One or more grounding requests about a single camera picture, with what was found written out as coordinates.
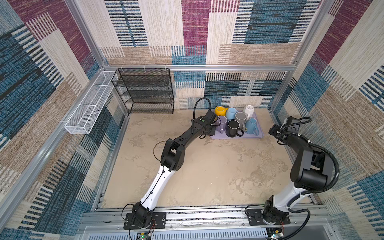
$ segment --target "black mesh shelf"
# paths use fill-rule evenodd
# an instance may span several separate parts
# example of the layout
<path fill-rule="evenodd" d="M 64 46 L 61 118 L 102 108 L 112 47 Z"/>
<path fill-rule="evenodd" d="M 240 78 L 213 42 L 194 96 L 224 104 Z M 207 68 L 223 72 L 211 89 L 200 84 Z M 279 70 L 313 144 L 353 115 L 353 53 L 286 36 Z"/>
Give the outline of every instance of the black mesh shelf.
<path fill-rule="evenodd" d="M 169 69 L 119 68 L 113 85 L 129 113 L 173 113 L 175 101 Z"/>

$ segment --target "mug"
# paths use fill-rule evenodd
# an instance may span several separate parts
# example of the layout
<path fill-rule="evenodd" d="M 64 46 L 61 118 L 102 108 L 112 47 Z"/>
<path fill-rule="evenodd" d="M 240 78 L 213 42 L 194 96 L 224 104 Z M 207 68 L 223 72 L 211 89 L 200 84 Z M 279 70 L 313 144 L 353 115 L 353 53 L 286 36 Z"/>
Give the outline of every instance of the mug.
<path fill-rule="evenodd" d="M 239 122 L 240 128 L 245 130 L 245 122 L 247 121 L 246 114 L 243 112 L 236 113 L 235 120 Z"/>
<path fill-rule="evenodd" d="M 245 132 L 247 134 L 255 134 L 256 136 L 259 135 L 259 129 L 257 128 L 257 120 L 255 118 L 250 118 L 245 123 Z"/>
<path fill-rule="evenodd" d="M 224 108 L 222 106 L 218 106 L 215 108 L 215 113 L 217 116 L 225 116 L 225 112 L 228 110 L 228 108 Z"/>
<path fill-rule="evenodd" d="M 220 124 L 216 127 L 216 131 L 223 133 L 227 127 L 227 118 L 225 116 L 219 116 L 216 123 Z"/>
<path fill-rule="evenodd" d="M 237 113 L 236 109 L 235 108 L 229 108 L 227 110 L 227 112 L 225 113 L 225 117 L 228 119 L 228 120 L 232 120 L 232 119 L 235 119 L 235 114 Z"/>
<path fill-rule="evenodd" d="M 240 129 L 240 123 L 236 120 L 229 120 L 227 123 L 227 129 L 225 130 L 225 134 L 228 137 L 242 137 L 244 135 L 243 129 Z"/>
<path fill-rule="evenodd" d="M 255 108 L 252 105 L 246 105 L 243 109 L 243 113 L 246 114 L 247 120 L 248 121 L 252 116 L 253 112 L 255 111 Z"/>

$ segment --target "white mesh basket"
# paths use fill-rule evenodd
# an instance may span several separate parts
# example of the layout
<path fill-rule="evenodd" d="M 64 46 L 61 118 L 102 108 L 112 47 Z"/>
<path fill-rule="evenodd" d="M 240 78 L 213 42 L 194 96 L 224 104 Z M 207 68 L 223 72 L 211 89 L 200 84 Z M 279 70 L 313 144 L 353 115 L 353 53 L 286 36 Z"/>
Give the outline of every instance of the white mesh basket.
<path fill-rule="evenodd" d="M 111 81 L 114 78 L 117 76 L 112 71 L 104 71 L 98 76 L 65 124 L 65 129 L 70 134 L 89 134 L 91 132 L 113 89 Z"/>

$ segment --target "table surface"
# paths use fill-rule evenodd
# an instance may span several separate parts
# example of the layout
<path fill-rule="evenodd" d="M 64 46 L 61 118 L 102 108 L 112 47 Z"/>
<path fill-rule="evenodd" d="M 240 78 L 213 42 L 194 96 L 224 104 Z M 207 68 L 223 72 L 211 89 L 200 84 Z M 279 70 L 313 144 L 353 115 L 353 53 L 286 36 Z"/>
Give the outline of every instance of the table surface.
<path fill-rule="evenodd" d="M 198 109 L 196 115 L 207 110 Z M 292 163 L 284 146 L 268 134 L 267 109 L 255 109 L 261 139 L 195 139 L 184 164 L 164 188 L 157 205 L 199 206 L 264 203 L 289 181 Z M 104 196 L 103 208 L 136 203 L 148 190 L 159 162 L 156 143 L 176 138 L 190 127 L 193 110 L 174 114 L 132 114 Z M 157 145 L 160 158 L 164 143 Z"/>

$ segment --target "yellow mug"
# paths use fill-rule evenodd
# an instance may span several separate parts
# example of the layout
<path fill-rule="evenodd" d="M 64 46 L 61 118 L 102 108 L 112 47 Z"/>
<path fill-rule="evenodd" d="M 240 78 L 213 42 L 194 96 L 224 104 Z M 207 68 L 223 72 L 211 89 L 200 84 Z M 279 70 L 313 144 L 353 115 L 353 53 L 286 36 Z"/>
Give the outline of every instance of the yellow mug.
<path fill-rule="evenodd" d="M 215 108 L 215 113 L 217 116 L 225 116 L 225 112 L 228 110 L 228 108 L 218 106 Z"/>

